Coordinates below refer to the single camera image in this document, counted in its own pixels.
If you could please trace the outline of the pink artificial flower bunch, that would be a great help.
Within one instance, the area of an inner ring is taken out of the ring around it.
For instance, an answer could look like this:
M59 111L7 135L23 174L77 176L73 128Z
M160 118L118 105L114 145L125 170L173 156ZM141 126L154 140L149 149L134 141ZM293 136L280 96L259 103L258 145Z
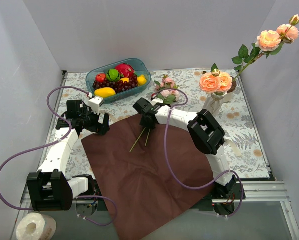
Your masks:
M176 104L180 99L180 93L178 91L178 86L176 82L169 77L169 75L163 75L161 82L155 81L155 92L151 95L150 103L152 105L156 103L162 103L163 106L171 107ZM129 152L132 152L138 141L142 137L143 133L147 131L147 137L145 141L145 146L148 144L151 129L142 127L140 135L137 137L135 143L132 145Z

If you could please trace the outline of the dark red wrapping paper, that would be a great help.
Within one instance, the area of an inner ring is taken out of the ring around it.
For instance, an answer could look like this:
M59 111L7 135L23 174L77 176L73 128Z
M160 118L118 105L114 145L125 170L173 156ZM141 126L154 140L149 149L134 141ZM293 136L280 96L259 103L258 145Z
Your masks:
M120 239L140 240L197 204L214 188L200 190L183 187L172 176L165 157L166 126L157 125L145 131L130 152L142 131L141 116L134 115L110 126L105 135L91 134L82 145L100 192L106 200ZM207 157L194 145L190 134L169 126L167 155L176 177L190 187L201 187L213 180Z

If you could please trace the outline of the peach rose stem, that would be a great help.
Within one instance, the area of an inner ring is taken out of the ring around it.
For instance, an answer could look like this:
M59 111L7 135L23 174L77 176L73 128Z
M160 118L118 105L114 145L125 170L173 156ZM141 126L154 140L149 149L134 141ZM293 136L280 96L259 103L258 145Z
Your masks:
M224 71L220 71L214 63L210 72L205 72L199 81L200 89L208 94L224 96L233 86L232 76Z
M251 44L251 50L248 50L244 44L238 51L238 56L232 58L235 64L234 70L240 76L250 65L265 56L277 55L283 48L283 45L290 45L299 38L299 15L291 17L288 24L280 25L276 30L264 30L256 38L256 42Z

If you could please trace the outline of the cream printed ribbon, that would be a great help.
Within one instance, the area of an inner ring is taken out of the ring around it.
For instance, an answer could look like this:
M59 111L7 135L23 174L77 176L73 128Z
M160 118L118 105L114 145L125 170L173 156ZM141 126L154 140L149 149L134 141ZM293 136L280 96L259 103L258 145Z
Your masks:
M226 138L225 142L227 144L229 144L229 146L231 147L233 153L237 156L237 157L241 157L242 156L242 152L241 150L237 147L237 145L230 139Z

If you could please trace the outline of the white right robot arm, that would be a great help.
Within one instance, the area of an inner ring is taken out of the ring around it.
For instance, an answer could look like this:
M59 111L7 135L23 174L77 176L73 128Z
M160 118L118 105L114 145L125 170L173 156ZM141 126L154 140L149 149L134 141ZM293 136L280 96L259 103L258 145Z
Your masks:
M152 103L140 98L133 108L141 115L140 125L153 130L156 125L165 125L164 154L167 166L174 179L189 190L201 190L215 184L216 194L227 199L234 193L237 175L230 169L225 156L225 131L214 116L207 110L189 112L175 109L162 102ZM214 179L199 187L191 187L182 183L172 170L168 158L168 128L173 126L187 131L195 147L203 153L209 162Z

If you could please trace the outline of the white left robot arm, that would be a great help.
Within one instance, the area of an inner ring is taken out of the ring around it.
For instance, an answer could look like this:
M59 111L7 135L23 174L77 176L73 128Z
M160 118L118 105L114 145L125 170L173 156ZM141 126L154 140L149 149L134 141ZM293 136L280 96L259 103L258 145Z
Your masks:
M73 199L81 196L91 200L96 187L91 175L83 174L66 179L66 167L73 147L83 130L105 135L109 130L109 114L100 122L102 97L96 96L87 103L69 100L66 112L58 117L54 144L37 172L29 173L27 187L34 211L68 211Z

